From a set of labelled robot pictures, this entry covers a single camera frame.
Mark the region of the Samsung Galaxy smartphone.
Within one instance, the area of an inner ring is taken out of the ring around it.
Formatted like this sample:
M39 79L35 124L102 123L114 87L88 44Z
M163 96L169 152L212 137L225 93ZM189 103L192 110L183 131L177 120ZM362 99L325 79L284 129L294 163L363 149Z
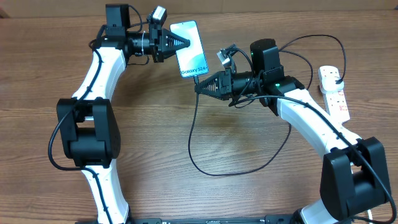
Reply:
M190 41L190 45L176 51L182 78L204 75L209 72L197 23L184 21L170 25L170 31Z

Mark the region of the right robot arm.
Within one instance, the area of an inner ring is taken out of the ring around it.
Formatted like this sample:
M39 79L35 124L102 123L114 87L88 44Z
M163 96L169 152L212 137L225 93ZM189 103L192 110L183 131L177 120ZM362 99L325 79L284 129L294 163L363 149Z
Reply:
M231 106L259 100L295 128L321 157L320 199L293 214L266 215L266 223L350 223L392 198L384 146L363 139L335 121L314 102L296 78L287 76L273 39L250 46L250 70L239 73L231 45L219 51L224 70L195 82L195 93L229 101Z

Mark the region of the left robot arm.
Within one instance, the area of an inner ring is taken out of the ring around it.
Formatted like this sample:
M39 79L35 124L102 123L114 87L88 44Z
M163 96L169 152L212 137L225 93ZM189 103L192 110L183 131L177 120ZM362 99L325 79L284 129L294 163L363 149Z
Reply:
M57 103L58 123L50 137L48 157L56 134L61 136L64 154L74 162L72 171L80 171L90 186L98 216L95 223L132 223L131 209L124 198L117 172L121 135L111 99L119 78L131 63L131 57L144 57L155 63L187 48L189 40L163 27L167 11L157 6L146 19L130 21L130 4L107 4L106 23L89 42L93 53L85 79L69 98Z

